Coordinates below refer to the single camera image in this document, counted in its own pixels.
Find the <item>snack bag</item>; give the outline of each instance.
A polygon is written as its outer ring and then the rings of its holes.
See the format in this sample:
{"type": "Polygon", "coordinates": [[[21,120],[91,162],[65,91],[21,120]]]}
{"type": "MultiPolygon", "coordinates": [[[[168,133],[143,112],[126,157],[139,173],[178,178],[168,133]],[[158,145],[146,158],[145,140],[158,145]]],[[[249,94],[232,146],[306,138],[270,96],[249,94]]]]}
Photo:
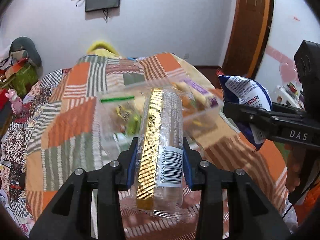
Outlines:
{"type": "MultiPolygon", "coordinates": [[[[239,76],[218,76],[222,91],[223,101],[239,103],[249,106],[264,108],[271,111],[272,103],[268,91],[258,82],[239,76]]],[[[266,136],[251,123],[236,122],[239,130],[259,150],[266,140],[266,136]]]]}

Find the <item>gold foil strip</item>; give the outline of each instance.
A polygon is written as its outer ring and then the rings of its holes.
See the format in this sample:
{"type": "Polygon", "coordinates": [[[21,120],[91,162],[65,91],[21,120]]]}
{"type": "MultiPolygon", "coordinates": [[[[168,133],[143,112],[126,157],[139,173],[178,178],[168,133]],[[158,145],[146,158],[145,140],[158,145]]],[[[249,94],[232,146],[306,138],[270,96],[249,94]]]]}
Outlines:
{"type": "Polygon", "coordinates": [[[159,153],[160,126],[162,113],[162,88],[153,88],[150,96],[148,117],[140,170],[138,176],[137,208],[151,210],[153,207],[156,165],[159,153]]]}

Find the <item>clutter pile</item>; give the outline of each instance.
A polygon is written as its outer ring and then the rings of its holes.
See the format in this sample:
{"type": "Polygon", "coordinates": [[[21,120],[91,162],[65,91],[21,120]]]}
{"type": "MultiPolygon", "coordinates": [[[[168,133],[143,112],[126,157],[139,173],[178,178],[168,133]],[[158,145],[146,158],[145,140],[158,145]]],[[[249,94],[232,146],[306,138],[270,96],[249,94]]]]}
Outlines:
{"type": "MultiPolygon", "coordinates": [[[[8,100],[19,104],[38,82],[36,69],[39,67],[41,58],[33,41],[27,37],[15,39],[0,53],[0,111],[8,100]]],[[[19,115],[20,107],[12,104],[12,110],[19,115]]]]}
{"type": "Polygon", "coordinates": [[[299,91],[291,82],[284,86],[277,86],[274,94],[278,103],[304,109],[303,91],[299,91]]]}

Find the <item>hand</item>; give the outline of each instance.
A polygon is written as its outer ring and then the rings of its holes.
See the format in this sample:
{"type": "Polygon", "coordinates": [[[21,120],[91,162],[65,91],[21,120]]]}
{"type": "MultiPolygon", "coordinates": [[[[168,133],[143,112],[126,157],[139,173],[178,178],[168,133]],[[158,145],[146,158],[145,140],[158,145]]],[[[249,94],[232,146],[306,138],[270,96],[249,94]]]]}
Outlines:
{"type": "Polygon", "coordinates": [[[285,186],[289,192],[293,192],[297,186],[300,185],[300,171],[302,169],[303,160],[305,156],[305,149],[286,144],[285,149],[290,150],[287,161],[287,179],[285,186]]]}

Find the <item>wooden door frame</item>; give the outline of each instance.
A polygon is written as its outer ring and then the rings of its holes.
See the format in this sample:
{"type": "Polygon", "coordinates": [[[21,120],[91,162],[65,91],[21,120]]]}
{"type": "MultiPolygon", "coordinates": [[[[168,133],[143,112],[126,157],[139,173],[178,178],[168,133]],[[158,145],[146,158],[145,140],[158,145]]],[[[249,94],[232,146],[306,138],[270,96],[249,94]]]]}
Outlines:
{"type": "MultiPolygon", "coordinates": [[[[260,30],[260,34],[259,34],[259,38],[258,38],[258,44],[257,44],[255,53],[254,53],[252,61],[251,61],[249,71],[246,75],[248,78],[251,78],[251,79],[254,79],[257,72],[258,72],[262,57],[264,55],[264,51],[265,51],[267,43],[268,43],[268,38],[269,38],[271,23],[272,23],[272,17],[273,17],[274,1],[275,0],[265,0],[263,20],[262,20],[262,26],[261,26],[261,30],[260,30]]],[[[229,54],[230,41],[232,41],[232,38],[234,36],[235,23],[237,21],[238,14],[239,14],[239,3],[240,3],[240,0],[237,0],[236,1],[235,17],[233,20],[230,40],[229,40],[226,56],[224,58],[223,66],[226,63],[226,58],[228,57],[228,54],[229,54]]]]}

